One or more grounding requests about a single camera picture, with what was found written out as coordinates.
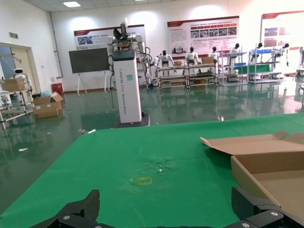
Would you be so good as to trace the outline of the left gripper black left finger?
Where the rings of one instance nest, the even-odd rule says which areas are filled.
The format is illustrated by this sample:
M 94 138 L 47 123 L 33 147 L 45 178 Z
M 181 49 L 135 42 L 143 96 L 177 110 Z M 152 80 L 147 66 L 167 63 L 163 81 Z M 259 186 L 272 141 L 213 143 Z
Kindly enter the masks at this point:
M 100 210 L 100 191 L 92 190 L 79 201 L 66 204 L 55 216 L 42 221 L 34 228 L 95 228 Z

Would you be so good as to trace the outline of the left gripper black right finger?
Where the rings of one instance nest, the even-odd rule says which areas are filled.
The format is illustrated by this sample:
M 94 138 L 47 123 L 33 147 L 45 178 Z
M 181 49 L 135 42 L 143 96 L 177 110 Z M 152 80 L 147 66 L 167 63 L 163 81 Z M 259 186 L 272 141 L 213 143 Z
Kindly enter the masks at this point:
M 285 212 L 269 199 L 253 197 L 240 187 L 231 189 L 231 206 L 239 221 L 228 228 L 302 228 L 304 220 Z

